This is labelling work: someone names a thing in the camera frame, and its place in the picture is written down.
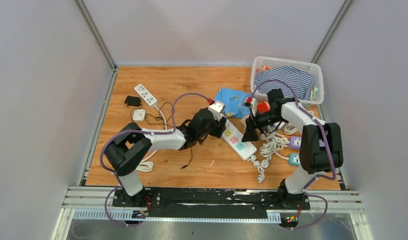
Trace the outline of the wooden block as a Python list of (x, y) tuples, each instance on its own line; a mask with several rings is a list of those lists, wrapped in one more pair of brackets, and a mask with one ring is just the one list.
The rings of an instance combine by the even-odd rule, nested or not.
[(252, 120), (252, 118), (251, 118), (249, 115), (243, 117), (243, 118), (240, 120), (240, 122), (242, 123), (244, 130), (252, 129), (253, 126), (254, 126), (253, 120)]

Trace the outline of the white back power strip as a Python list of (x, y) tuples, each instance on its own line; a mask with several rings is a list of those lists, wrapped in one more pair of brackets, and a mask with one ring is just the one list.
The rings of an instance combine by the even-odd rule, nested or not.
[(222, 134), (222, 139), (233, 149), (237, 155), (246, 162), (251, 162), (257, 169), (257, 182), (262, 183), (265, 180), (265, 169), (257, 160), (257, 148), (250, 142), (243, 142), (243, 134), (240, 130), (229, 120), (226, 121), (226, 129)]

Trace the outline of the black power adapter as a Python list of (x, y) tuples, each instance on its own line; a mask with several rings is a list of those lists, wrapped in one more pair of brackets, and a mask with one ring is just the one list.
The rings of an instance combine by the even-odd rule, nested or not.
[(126, 96), (124, 104), (128, 107), (140, 107), (142, 105), (141, 98), (137, 96)]

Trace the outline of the white square plug adapter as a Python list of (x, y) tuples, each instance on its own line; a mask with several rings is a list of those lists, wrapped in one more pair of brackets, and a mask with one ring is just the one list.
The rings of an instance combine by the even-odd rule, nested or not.
[(143, 122), (146, 117), (146, 111), (144, 109), (136, 109), (133, 111), (132, 121)]

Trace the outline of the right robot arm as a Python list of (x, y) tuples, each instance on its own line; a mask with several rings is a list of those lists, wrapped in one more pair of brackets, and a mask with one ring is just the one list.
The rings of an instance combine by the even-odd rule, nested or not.
[(340, 126), (325, 122), (306, 110), (296, 97), (285, 97), (280, 89), (267, 94), (269, 109), (259, 112), (253, 96), (244, 100), (250, 109), (246, 119), (243, 142), (254, 142), (265, 128), (277, 122), (293, 124), (301, 133), (300, 165), (294, 173), (283, 179), (277, 189), (276, 201), (289, 209), (304, 198), (308, 187), (320, 178), (335, 180), (336, 169), (343, 164)]

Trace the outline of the red cube socket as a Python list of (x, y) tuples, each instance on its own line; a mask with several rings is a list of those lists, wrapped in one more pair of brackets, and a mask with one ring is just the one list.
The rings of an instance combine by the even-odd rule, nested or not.
[(263, 114), (270, 111), (270, 105), (267, 101), (259, 103), (256, 108), (259, 114)]

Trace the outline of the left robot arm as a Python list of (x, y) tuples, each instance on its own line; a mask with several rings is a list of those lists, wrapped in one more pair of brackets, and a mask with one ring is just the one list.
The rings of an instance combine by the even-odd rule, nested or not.
[(137, 167), (149, 153), (160, 150), (186, 150), (203, 142), (207, 136), (221, 138), (226, 130), (227, 118), (212, 107), (200, 109), (192, 119), (166, 130), (140, 128), (132, 122), (104, 145), (100, 159), (106, 158), (126, 193), (126, 201), (134, 207), (145, 200), (143, 184)]

